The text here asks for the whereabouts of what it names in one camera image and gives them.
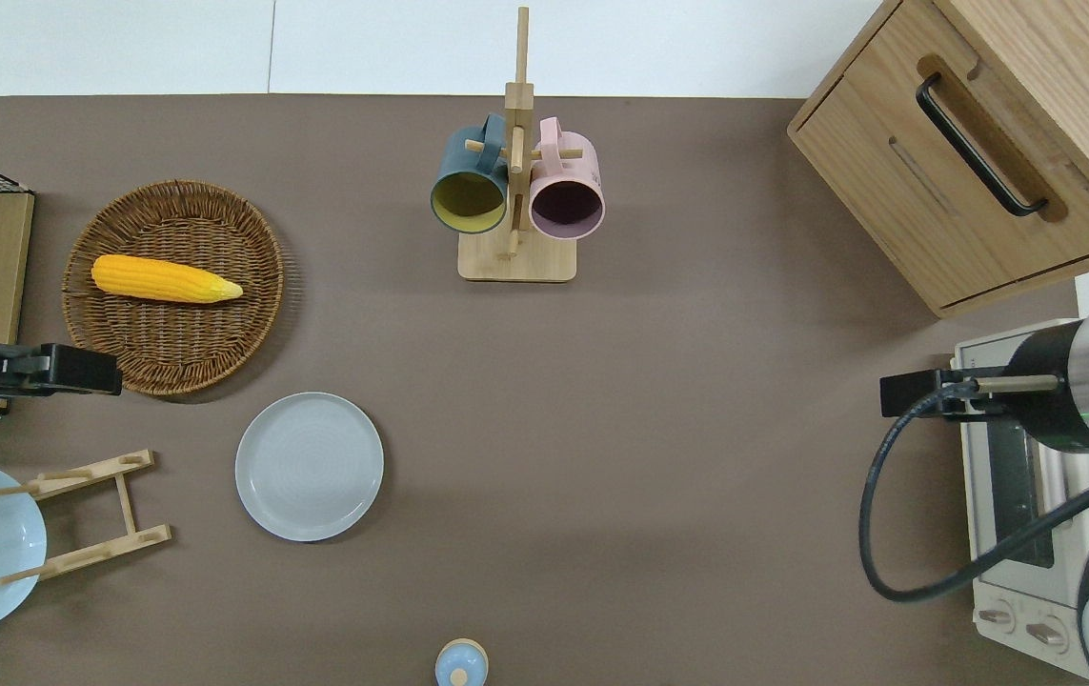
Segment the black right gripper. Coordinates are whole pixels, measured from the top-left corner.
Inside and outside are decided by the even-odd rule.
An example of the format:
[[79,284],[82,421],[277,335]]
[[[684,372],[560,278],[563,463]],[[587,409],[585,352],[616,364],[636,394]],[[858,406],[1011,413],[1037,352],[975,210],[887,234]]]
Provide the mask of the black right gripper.
[[[883,417],[900,417],[925,395],[965,381],[968,377],[993,377],[1002,368],[983,368],[965,371],[949,368],[932,368],[880,379],[880,413]],[[944,420],[1002,420],[1013,417],[1013,413],[992,396],[979,399],[944,399],[937,407],[923,411],[921,418],[944,418]]]

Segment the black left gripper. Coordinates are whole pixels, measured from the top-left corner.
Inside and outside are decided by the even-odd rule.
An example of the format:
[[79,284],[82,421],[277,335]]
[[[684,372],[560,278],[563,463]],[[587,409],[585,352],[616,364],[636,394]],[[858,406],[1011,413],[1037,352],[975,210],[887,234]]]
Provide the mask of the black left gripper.
[[65,344],[0,346],[0,396],[122,393],[117,356]]

